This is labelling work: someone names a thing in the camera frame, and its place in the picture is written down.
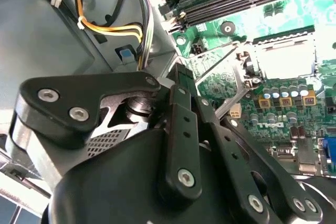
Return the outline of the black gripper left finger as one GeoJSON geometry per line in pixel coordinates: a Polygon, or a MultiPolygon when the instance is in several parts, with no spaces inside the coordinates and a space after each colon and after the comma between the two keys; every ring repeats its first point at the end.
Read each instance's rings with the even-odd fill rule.
{"type": "Polygon", "coordinates": [[[163,200],[188,206],[202,194],[197,116],[187,68],[166,87],[146,72],[33,78],[15,105],[14,141],[53,190],[80,163],[147,130],[163,130],[158,182],[163,200]]]}

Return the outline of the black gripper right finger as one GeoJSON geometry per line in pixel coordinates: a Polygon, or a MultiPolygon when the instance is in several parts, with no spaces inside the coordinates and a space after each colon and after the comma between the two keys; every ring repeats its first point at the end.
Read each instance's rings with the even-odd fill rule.
{"type": "Polygon", "coordinates": [[[192,71],[186,76],[200,136],[210,143],[234,222],[320,223],[319,204],[240,123],[225,117],[221,124],[208,101],[197,96],[192,71]]]}

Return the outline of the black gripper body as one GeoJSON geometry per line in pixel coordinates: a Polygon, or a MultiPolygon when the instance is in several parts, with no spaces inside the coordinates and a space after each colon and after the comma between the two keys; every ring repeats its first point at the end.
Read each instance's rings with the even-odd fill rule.
{"type": "Polygon", "coordinates": [[[68,171],[48,210],[50,223],[246,223],[218,178],[211,153],[199,149],[202,194],[174,206],[159,194],[163,130],[147,130],[68,171]]]}

